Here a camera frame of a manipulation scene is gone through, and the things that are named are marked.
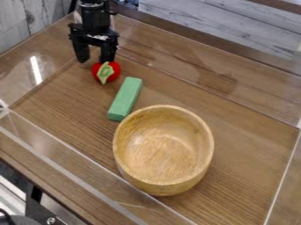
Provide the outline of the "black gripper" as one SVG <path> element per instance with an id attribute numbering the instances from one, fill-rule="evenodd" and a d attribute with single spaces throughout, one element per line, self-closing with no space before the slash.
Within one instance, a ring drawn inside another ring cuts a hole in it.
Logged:
<path id="1" fill-rule="evenodd" d="M 79 0 L 80 21 L 71 23 L 70 39 L 79 63 L 90 57 L 88 45 L 102 47 L 99 62 L 113 62 L 118 50 L 119 34 L 111 29 L 111 16 L 118 14 L 115 0 Z"/>

